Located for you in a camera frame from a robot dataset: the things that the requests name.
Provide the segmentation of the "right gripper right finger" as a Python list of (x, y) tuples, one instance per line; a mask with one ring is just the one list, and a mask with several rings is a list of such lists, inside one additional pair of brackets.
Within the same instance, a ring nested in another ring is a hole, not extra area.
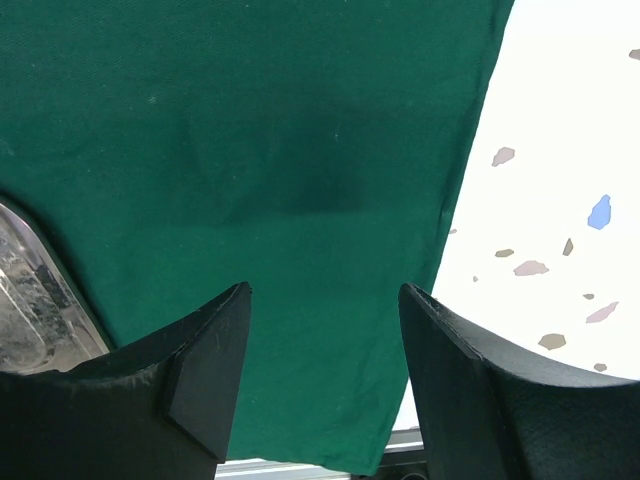
[(399, 317), (433, 479), (635, 479), (639, 385), (526, 350), (412, 284)]

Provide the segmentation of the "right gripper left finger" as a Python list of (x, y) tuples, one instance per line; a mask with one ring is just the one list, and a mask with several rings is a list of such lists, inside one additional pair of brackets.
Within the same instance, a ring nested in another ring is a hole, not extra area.
[(227, 457), (251, 322), (241, 282), (67, 372), (1, 377), (5, 479), (211, 479)]

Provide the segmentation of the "steel instrument tray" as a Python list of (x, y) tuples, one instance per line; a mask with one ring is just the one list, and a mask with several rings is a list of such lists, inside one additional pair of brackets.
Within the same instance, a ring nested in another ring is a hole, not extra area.
[(66, 372), (113, 350), (71, 276), (29, 216), (1, 201), (1, 370)]

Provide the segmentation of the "green surgical cloth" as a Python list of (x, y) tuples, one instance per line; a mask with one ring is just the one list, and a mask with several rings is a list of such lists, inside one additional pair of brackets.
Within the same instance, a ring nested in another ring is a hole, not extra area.
[(508, 1), (5, 1), (1, 193), (119, 345), (253, 290), (229, 454), (374, 472)]

